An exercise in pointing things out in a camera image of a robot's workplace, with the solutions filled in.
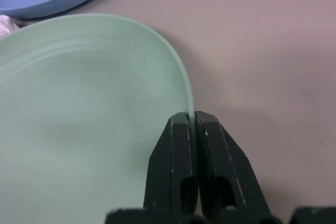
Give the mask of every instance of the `beige table surface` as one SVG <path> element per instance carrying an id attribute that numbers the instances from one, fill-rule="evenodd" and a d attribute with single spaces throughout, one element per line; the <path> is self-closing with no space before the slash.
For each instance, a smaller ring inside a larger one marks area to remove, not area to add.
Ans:
<path id="1" fill-rule="evenodd" d="M 336 205 L 335 0 L 91 0 L 160 32 L 182 58 L 195 108 L 249 157 L 272 213 Z"/>

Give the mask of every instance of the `green plate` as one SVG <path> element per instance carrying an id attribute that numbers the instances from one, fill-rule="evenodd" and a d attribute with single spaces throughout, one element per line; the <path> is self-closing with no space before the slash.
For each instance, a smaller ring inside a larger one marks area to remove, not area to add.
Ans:
<path id="1" fill-rule="evenodd" d="M 123 17 L 85 14 L 0 40 L 0 223 L 96 224 L 142 207 L 148 160 L 193 99 L 171 45 Z"/>

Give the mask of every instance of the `tabletop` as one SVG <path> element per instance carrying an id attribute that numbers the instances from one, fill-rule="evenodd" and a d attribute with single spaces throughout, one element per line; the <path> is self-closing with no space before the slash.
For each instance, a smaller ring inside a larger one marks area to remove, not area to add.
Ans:
<path id="1" fill-rule="evenodd" d="M 195 109 L 249 157 L 272 213 L 336 204 L 335 0 L 90 0 L 154 28 L 188 72 Z"/>

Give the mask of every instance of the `white object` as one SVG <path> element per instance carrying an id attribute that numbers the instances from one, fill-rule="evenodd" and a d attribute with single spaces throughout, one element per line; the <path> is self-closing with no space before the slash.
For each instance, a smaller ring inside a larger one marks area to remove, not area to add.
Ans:
<path id="1" fill-rule="evenodd" d="M 19 30 L 19 27 L 10 20 L 10 17 L 0 15 L 0 38 L 16 30 Z"/>

